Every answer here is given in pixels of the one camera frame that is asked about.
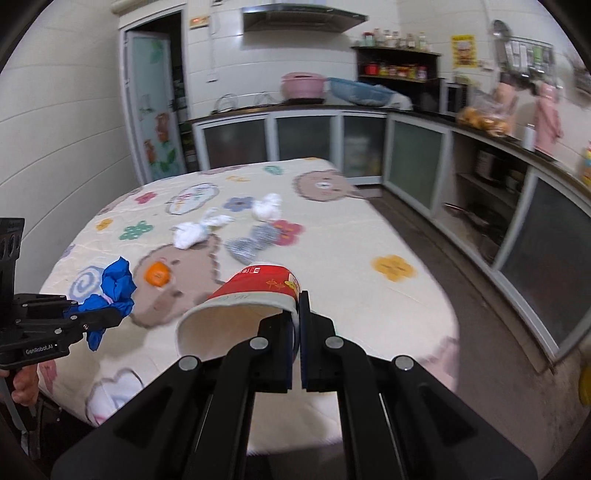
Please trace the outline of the person's left hand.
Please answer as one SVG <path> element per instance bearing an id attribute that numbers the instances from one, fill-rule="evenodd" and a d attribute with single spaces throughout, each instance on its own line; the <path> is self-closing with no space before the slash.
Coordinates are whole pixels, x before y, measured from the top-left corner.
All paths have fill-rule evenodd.
<path id="1" fill-rule="evenodd" d="M 39 395 L 39 377 L 36 365 L 19 370 L 13 379 L 12 400 L 24 407 L 34 406 Z"/>

